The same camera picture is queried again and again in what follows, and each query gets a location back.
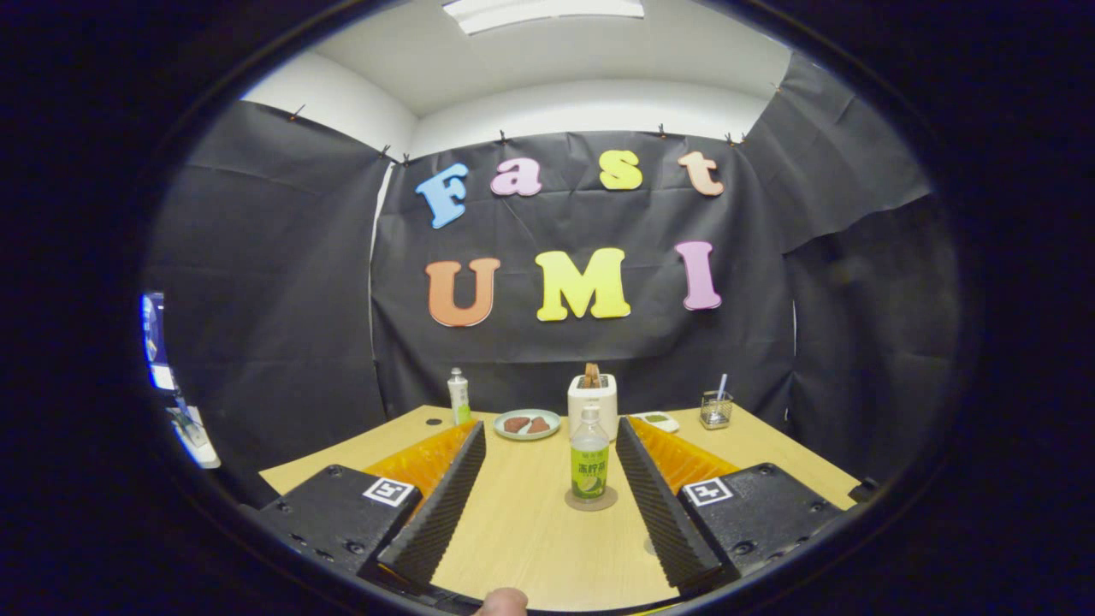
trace small dish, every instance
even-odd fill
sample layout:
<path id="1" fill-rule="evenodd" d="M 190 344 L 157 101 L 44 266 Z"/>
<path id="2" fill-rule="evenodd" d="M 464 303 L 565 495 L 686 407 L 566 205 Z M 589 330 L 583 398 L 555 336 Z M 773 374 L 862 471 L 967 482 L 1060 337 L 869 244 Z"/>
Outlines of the small dish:
<path id="1" fill-rule="evenodd" d="M 633 418 L 638 418 L 646 423 L 657 428 L 658 430 L 664 430 L 666 432 L 677 432 L 681 429 L 681 425 L 677 423 L 677 420 L 669 417 L 661 411 L 650 411 L 648 414 L 635 414 L 631 416 Z"/>
<path id="2" fill-rule="evenodd" d="M 529 423 L 525 425 L 525 427 L 517 432 L 506 432 L 506 420 L 512 418 L 529 418 L 530 420 L 543 418 L 543 420 L 548 422 L 548 430 L 529 434 L 529 429 L 532 428 L 532 422 L 529 421 Z M 511 439 L 514 441 L 535 441 L 538 439 L 544 439 L 545 437 L 555 434 L 555 432 L 558 431 L 560 423 L 561 420 L 558 419 L 558 416 L 551 411 L 545 411 L 543 409 L 518 409 L 516 411 L 509 411 L 508 414 L 502 414 L 495 418 L 494 431 L 506 439 Z"/>

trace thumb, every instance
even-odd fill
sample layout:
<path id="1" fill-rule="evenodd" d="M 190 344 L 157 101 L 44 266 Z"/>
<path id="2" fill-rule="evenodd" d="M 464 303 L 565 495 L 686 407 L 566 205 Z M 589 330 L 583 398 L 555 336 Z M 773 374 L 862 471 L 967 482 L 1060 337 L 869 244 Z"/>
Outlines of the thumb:
<path id="1" fill-rule="evenodd" d="M 529 597 L 517 589 L 497 589 L 487 593 L 483 607 L 472 616 L 525 616 Z"/>

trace letter m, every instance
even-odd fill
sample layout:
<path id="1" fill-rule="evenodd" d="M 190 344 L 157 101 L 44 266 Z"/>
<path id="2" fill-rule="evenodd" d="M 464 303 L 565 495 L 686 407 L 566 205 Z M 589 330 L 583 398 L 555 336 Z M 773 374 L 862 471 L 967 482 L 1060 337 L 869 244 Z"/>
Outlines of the letter m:
<path id="1" fill-rule="evenodd" d="M 566 297 L 574 316 L 581 318 L 593 293 L 597 301 L 590 314 L 598 319 L 626 317 L 631 314 L 631 305 L 623 299 L 623 280 L 620 277 L 620 263 L 624 253 L 619 247 L 602 247 L 589 257 L 586 271 L 579 272 L 574 261 L 565 252 L 552 251 L 537 255 L 537 265 L 544 270 L 544 302 L 537 311 L 541 322 L 562 322 L 566 319 L 566 307 L 562 297 Z"/>

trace ceiling light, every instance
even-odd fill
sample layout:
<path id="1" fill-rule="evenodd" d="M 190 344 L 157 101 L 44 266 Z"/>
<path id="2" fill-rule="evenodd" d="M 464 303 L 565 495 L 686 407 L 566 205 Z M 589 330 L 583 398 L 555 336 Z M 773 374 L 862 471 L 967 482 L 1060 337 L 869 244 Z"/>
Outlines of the ceiling light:
<path id="1" fill-rule="evenodd" d="M 639 0 L 457 0 L 442 7 L 465 34 L 573 15 L 643 18 Z"/>

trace glass cup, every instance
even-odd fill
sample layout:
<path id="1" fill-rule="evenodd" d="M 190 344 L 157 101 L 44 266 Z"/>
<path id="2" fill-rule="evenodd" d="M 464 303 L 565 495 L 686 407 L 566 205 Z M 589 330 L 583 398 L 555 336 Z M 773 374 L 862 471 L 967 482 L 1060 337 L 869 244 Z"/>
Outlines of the glass cup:
<path id="1" fill-rule="evenodd" d="M 700 399 L 700 423 L 707 430 L 718 430 L 730 425 L 734 397 L 723 392 L 704 392 Z"/>

